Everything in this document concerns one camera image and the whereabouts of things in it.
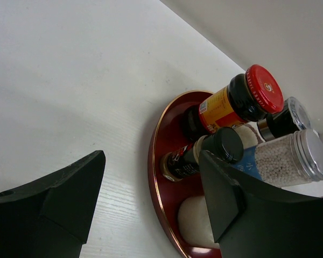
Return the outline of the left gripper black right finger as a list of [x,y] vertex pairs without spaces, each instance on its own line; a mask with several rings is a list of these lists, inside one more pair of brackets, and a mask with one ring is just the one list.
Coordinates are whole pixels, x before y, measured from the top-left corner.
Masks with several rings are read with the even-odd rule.
[[199,165],[223,257],[323,257],[323,197],[264,183],[206,150]]

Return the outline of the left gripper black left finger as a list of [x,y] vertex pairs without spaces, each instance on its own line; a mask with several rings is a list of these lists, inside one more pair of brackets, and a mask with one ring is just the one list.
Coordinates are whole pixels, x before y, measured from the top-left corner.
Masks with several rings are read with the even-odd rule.
[[0,257],[79,257],[106,157],[96,150],[30,183],[0,192]]

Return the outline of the black cap white bottle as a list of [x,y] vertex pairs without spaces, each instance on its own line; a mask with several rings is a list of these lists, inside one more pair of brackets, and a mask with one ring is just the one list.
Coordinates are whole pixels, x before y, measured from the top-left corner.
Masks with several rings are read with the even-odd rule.
[[204,196],[185,199],[178,211],[178,227],[182,238],[191,246],[219,249],[214,241]]

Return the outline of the silver lid blue label bottle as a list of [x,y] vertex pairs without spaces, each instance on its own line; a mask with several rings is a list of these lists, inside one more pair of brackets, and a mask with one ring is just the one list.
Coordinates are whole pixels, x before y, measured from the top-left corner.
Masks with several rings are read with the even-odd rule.
[[233,167],[276,187],[323,181],[323,143],[305,129],[244,150]]

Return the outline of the grey lid white shaker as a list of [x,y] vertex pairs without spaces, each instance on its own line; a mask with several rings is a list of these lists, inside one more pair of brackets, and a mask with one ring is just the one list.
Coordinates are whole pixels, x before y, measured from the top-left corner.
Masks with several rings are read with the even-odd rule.
[[295,97],[289,97],[284,101],[284,107],[280,113],[269,114],[265,119],[242,125],[235,131],[240,136],[243,147],[247,149],[296,131],[312,128],[305,107]]

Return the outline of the red lid sauce jar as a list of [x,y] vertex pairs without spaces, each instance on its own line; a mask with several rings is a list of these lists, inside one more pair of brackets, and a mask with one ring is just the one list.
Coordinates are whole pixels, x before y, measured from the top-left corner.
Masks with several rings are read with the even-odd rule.
[[229,84],[199,104],[190,106],[182,116],[186,138],[196,141],[222,127],[237,128],[258,122],[269,114],[282,111],[283,93],[272,74],[254,64]]

